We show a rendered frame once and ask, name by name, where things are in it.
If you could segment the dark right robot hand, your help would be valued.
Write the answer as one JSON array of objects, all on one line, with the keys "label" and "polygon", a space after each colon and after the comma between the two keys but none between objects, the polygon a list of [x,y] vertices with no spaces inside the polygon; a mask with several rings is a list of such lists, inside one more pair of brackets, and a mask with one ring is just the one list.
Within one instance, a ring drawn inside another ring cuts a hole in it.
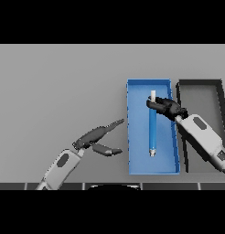
[{"label": "dark right robot hand", "polygon": [[156,110],[158,114],[166,116],[167,119],[173,122],[177,116],[180,116],[182,119],[188,117],[188,110],[186,108],[182,108],[177,102],[168,98],[156,97],[155,102],[152,102],[151,97],[148,97],[146,106],[149,109]]}]

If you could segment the dark left robot hand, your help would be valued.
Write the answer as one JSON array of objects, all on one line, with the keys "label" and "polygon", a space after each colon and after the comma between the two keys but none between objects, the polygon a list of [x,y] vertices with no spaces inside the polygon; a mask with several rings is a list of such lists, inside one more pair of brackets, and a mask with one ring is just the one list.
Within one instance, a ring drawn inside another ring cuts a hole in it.
[{"label": "dark left robot hand", "polygon": [[82,149],[92,148],[95,153],[104,155],[104,156],[112,156],[117,155],[122,152],[121,149],[113,149],[108,146],[99,144],[99,141],[106,135],[108,132],[112,131],[119,124],[122,124],[124,119],[112,122],[107,126],[99,126],[96,127],[83,136],[81,136],[78,140],[76,140],[72,145],[77,150],[80,151]]}]

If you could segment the blue pipe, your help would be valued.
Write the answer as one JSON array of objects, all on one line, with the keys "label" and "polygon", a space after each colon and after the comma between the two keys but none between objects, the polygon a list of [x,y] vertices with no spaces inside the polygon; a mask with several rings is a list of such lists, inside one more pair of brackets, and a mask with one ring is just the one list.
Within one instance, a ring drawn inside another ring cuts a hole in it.
[{"label": "blue pipe", "polygon": [[[155,90],[151,90],[151,102],[155,102]],[[149,109],[149,154],[156,153],[156,110]]]}]

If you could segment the dark grey bin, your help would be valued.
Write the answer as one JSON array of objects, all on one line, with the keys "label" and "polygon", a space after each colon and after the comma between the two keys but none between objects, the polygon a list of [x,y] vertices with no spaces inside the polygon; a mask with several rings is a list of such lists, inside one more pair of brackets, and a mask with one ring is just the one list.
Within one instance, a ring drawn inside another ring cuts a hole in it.
[{"label": "dark grey bin", "polygon": [[[198,114],[222,139],[225,147],[225,93],[222,80],[179,80],[177,102],[188,114]],[[184,161],[189,173],[218,173],[209,162],[182,137]]]}]

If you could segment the blue bin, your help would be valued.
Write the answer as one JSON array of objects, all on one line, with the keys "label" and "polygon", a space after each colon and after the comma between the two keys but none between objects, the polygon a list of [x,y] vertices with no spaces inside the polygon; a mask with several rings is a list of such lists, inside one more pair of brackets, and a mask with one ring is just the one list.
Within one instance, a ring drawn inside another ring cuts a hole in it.
[{"label": "blue bin", "polygon": [[178,175],[180,163],[176,124],[164,115],[156,116],[156,154],[149,155],[149,109],[147,97],[155,90],[158,97],[173,99],[170,79],[128,79],[127,139],[129,174]]}]

